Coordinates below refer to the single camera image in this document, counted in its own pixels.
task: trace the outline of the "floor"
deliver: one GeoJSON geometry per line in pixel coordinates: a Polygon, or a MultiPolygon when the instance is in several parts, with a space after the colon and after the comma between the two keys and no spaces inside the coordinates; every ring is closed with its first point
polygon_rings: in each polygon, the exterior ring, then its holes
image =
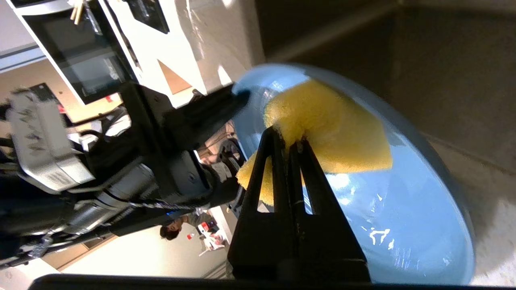
{"type": "Polygon", "coordinates": [[[463,184],[474,284],[516,285],[516,15],[410,8],[292,61],[345,75],[414,123],[463,184]]]}

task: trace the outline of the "microwave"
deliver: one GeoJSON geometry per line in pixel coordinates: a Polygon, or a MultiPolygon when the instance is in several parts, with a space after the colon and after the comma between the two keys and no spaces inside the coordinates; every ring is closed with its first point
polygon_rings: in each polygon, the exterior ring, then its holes
{"type": "Polygon", "coordinates": [[[77,25],[68,0],[8,0],[80,104],[116,93],[128,80],[141,82],[116,19],[104,0],[90,0],[77,25]]]}

